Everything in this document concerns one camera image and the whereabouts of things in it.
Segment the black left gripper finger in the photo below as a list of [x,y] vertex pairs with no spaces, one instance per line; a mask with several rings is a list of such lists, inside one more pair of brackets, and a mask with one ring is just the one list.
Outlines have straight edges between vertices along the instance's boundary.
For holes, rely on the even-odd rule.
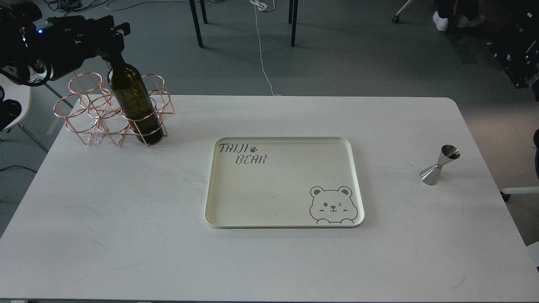
[[101,42],[101,58],[109,63],[119,60],[125,48],[124,36],[130,33],[131,27],[127,22],[112,27]]

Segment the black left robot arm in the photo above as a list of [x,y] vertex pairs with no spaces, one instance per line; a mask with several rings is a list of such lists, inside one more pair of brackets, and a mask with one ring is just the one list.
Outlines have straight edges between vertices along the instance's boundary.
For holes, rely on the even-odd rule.
[[131,32],[129,23],[116,25],[111,15],[50,17],[38,28],[42,16],[32,2],[1,3],[1,73],[15,84],[38,87],[79,69],[87,59],[111,61]]

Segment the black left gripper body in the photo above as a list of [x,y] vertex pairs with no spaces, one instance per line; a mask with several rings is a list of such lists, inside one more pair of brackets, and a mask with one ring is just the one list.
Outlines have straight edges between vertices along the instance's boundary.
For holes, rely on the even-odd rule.
[[54,17],[50,25],[37,29],[33,39],[37,61],[33,70],[41,77],[50,73],[57,80],[76,69],[86,59],[100,56],[108,62],[116,59],[114,17],[85,19],[83,16]]

